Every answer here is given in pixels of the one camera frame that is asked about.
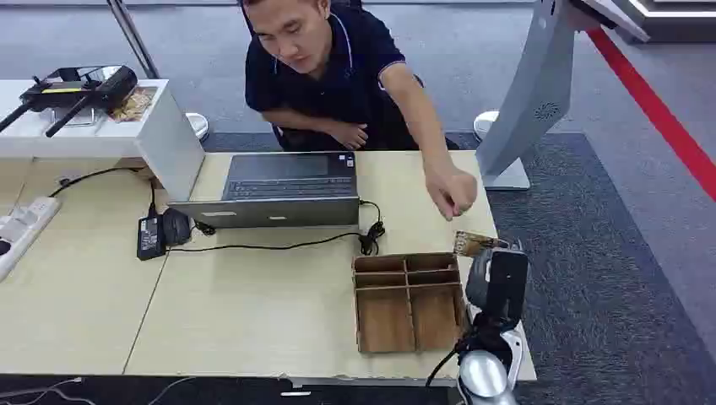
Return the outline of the person's right hand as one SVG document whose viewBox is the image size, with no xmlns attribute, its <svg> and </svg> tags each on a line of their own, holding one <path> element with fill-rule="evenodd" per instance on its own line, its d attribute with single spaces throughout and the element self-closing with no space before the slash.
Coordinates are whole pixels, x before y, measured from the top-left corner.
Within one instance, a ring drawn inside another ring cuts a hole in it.
<svg viewBox="0 0 716 405">
<path fill-rule="evenodd" d="M 363 148 L 367 144 L 366 124 L 329 120 L 325 132 L 349 150 Z"/>
</svg>

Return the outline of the person's left hand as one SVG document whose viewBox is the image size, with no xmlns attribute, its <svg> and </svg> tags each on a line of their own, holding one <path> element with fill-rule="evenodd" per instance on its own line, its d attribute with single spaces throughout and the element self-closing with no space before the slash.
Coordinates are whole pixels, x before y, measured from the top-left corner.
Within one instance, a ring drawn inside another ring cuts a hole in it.
<svg viewBox="0 0 716 405">
<path fill-rule="evenodd" d="M 477 180 L 453 164 L 424 167 L 426 189 L 441 216 L 452 221 L 470 210 L 477 198 Z"/>
</svg>

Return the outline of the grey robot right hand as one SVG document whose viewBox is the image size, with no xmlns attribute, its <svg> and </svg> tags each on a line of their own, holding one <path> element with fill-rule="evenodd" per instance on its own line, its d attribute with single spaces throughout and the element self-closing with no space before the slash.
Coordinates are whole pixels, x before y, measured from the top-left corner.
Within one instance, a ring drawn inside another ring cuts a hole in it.
<svg viewBox="0 0 716 405">
<path fill-rule="evenodd" d="M 520 240 L 487 249 L 473 260 L 466 297 L 493 316 L 518 318 L 523 312 L 528 270 L 529 259 Z"/>
</svg>

